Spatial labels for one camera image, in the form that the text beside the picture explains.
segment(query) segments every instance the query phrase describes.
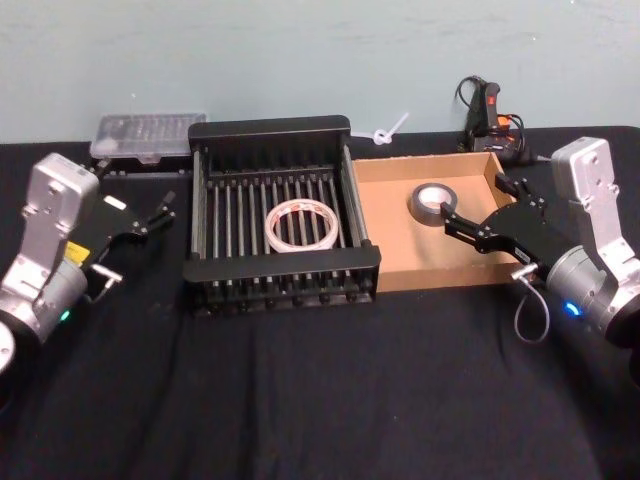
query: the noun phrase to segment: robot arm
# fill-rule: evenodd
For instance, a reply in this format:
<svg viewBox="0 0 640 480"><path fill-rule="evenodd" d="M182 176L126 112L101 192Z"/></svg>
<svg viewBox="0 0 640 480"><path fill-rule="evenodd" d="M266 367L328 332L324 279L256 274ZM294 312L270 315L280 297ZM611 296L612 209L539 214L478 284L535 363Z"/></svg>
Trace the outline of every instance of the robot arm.
<svg viewBox="0 0 640 480"><path fill-rule="evenodd" d="M443 204L445 233L480 253L504 251L524 265L535 265L547 289L575 306L607 340L623 348L639 347L640 260L622 237L609 144L580 138L556 151L552 165L556 189L578 217L580 244L547 223L546 202L526 179L512 181L503 174L496 176L496 187L516 202L480 225Z"/></svg>
<svg viewBox="0 0 640 480"><path fill-rule="evenodd" d="M22 244L0 284L0 383L46 342L91 279L104 279L105 291L122 280L98 263L113 242L145 240L173 220L172 192L143 221L99 186L96 175L56 153L33 167Z"/></svg>

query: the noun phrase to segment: blue led light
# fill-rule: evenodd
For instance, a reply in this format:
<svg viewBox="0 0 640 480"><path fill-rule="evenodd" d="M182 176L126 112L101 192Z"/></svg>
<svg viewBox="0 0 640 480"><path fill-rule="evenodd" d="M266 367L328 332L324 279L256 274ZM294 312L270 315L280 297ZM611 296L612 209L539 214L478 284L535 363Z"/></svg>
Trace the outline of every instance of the blue led light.
<svg viewBox="0 0 640 480"><path fill-rule="evenodd" d="M582 315L582 312L580 311L580 309L571 302L566 302L564 304L564 309L574 317L579 317L580 315Z"/></svg>

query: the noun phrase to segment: black tablecloth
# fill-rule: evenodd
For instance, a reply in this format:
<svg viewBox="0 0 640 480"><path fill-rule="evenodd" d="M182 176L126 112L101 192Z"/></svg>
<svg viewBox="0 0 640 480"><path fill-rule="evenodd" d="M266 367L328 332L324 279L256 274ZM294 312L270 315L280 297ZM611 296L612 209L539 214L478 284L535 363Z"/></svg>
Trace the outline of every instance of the black tablecloth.
<svg viewBox="0 0 640 480"><path fill-rule="evenodd" d="M611 142L623 230L640 250L640 130L540 129L529 140L550 154L581 135ZM448 153L455 135L352 150ZM86 143L0 147L2 272L21 238L30 168L51 151L88 158ZM548 164L510 173L553 200ZM181 281L189 179L115 177L103 189L143 212L173 189L177 221L163 241L117 253L126 283L52 336L0 417L1 478L640 478L629 354L557 299L538 347L513 333L514 285L194 319ZM575 237L566 206L550 210Z"/></svg>

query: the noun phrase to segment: wall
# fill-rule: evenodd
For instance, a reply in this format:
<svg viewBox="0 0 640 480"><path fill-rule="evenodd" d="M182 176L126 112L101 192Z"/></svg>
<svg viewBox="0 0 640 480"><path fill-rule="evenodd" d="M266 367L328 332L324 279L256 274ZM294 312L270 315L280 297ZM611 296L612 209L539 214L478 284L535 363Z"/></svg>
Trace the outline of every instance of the wall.
<svg viewBox="0 0 640 480"><path fill-rule="evenodd" d="M0 142L114 112L451 130L471 73L530 126L640 125L639 21L638 0L0 0Z"/></svg>

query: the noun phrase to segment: open cardboard box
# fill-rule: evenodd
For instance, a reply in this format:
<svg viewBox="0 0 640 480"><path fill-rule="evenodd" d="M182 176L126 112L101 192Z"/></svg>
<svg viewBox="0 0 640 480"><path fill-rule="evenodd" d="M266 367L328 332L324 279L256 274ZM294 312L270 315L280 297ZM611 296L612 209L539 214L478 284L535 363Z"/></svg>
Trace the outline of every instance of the open cardboard box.
<svg viewBox="0 0 640 480"><path fill-rule="evenodd" d="M502 172L492 153L398 157L354 162L369 238L380 247L378 292L507 283L517 264L502 252L480 254L418 223L409 212L413 190L435 182L456 192L456 211L481 223L513 199L495 187Z"/></svg>

